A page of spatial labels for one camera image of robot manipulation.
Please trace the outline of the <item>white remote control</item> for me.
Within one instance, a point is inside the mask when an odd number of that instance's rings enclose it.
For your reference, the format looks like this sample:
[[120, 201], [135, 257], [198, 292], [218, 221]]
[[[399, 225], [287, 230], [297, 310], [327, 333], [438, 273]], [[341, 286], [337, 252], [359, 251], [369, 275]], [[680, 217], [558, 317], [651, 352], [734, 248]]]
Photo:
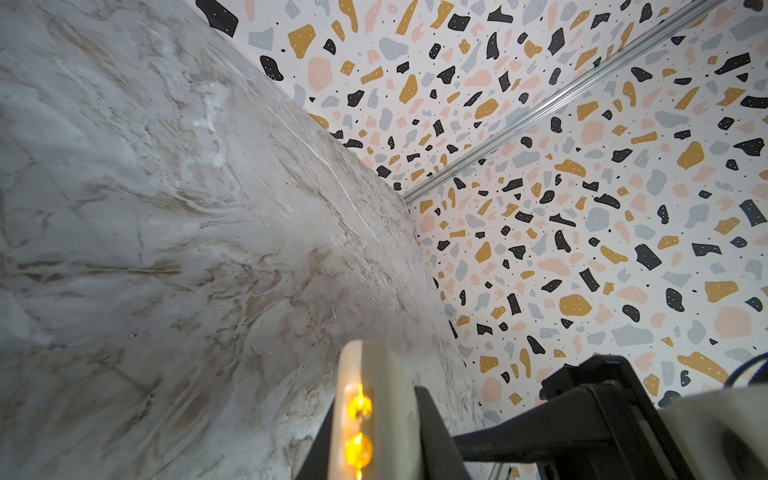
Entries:
[[[357, 423], [347, 415], [350, 386], [362, 383], [373, 402], [373, 414]], [[371, 463], [361, 473], [344, 456], [345, 442], [362, 432], [372, 442]], [[414, 385], [401, 361], [388, 346], [354, 340], [341, 351], [336, 387], [330, 479], [422, 479], [420, 418]]]

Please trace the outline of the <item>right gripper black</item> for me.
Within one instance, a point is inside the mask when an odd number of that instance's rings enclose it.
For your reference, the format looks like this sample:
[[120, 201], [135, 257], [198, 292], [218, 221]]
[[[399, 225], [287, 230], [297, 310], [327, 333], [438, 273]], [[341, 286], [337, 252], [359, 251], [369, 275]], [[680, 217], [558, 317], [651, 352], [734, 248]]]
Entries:
[[534, 464], [544, 479], [691, 479], [630, 363], [596, 355], [542, 383], [544, 403], [455, 437], [470, 462]]

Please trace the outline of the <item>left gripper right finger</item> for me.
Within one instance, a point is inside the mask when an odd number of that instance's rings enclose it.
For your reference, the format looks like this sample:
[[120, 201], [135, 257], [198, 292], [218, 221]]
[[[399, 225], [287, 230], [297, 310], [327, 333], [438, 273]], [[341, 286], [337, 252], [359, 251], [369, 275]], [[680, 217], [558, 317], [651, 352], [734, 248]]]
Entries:
[[424, 478], [470, 480], [459, 450], [428, 389], [416, 386], [414, 391], [419, 409]]

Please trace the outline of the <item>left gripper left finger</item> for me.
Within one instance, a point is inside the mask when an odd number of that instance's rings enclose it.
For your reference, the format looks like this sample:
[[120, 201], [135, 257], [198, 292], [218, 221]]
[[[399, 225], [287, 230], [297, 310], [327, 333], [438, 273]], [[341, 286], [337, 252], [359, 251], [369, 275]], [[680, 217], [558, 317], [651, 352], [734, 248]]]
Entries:
[[296, 480], [326, 480], [331, 447], [335, 401], [332, 400]]

